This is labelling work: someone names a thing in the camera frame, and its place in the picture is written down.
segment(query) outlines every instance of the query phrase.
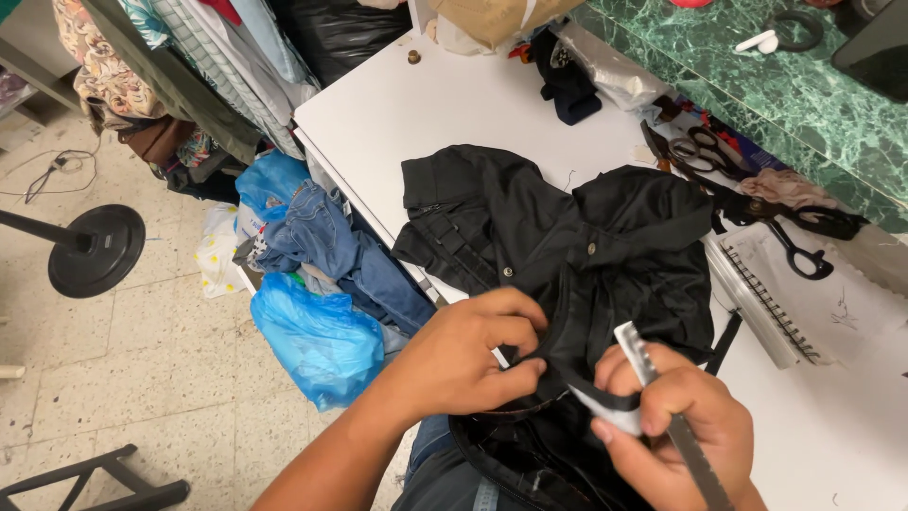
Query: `metal spiral binding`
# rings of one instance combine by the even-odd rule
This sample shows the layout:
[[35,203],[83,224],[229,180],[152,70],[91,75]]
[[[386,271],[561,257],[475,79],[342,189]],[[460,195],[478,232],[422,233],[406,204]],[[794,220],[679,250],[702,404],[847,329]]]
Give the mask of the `metal spiral binding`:
[[747,266],[744,266],[744,263],[741,262],[741,257],[734,249],[724,246],[720,246],[720,248],[725,253],[725,257],[727,257],[732,265],[735,266],[735,271],[741,276],[741,279],[747,284],[747,287],[750,288],[751,292],[756,296],[756,299],[763,304],[763,308],[766,309],[766,312],[773,317],[779,329],[788,337],[791,344],[801,352],[801,355],[803,355],[808,362],[816,364],[815,359],[820,358],[821,355],[814,351],[813,346],[807,344],[807,339],[804,336],[798,335],[800,330],[797,329],[795,324],[788,317],[788,314],[782,310],[782,307],[769,295],[769,291],[766,290],[766,287],[763,286],[760,279],[756,278],[756,276],[747,269]]

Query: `black plastic bag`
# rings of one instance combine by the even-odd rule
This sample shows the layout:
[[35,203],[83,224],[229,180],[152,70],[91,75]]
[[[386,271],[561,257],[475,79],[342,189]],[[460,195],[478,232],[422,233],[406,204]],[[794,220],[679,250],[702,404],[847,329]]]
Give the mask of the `black plastic bag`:
[[385,10],[356,0],[275,0],[277,24],[322,86],[336,82],[412,27],[407,4]]

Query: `black round stand base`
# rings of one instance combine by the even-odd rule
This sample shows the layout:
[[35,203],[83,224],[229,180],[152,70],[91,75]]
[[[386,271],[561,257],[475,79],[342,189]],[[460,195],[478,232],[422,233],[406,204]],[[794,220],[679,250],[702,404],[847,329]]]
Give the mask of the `black round stand base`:
[[145,222],[131,207],[102,205],[79,215],[69,230],[92,237],[87,253],[54,245],[47,273],[63,296],[98,296],[120,283],[133,269],[145,245]]

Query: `hand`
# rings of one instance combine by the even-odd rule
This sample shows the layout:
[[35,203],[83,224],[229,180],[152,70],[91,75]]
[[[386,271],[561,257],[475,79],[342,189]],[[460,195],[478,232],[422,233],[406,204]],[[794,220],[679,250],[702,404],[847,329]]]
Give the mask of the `hand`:
[[[606,444],[615,469],[657,511],[705,510],[681,455],[665,435],[672,414],[684,413],[735,507],[765,510],[750,482],[754,463],[750,413],[718,378],[677,352],[656,343],[647,343],[646,351],[660,374],[640,396],[640,426],[651,447],[602,419],[593,419],[593,433]],[[595,386],[619,396],[643,388],[620,346],[611,346],[596,364]]]
[[389,396],[414,421],[497,408],[536,392],[546,363],[530,358],[501,371],[492,348],[518,346],[524,356],[546,326],[539,305],[517,289],[462,300],[435,313],[373,385],[393,388]]

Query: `black jacket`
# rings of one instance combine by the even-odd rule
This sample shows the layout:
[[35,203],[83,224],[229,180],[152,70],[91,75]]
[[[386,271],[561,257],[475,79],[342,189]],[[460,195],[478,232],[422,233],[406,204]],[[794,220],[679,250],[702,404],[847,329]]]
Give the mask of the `black jacket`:
[[[569,194],[527,159],[473,145],[402,168],[410,221],[391,253],[471,295],[515,286],[532,296],[549,329],[531,356],[591,381],[614,328],[630,320],[697,363],[712,355],[709,268],[698,241],[712,203],[697,185],[624,166]],[[452,417],[452,432],[470,463],[533,506],[648,509],[606,469],[589,412],[566,389],[548,372],[533,396]],[[616,398],[616,407],[632,402]]]

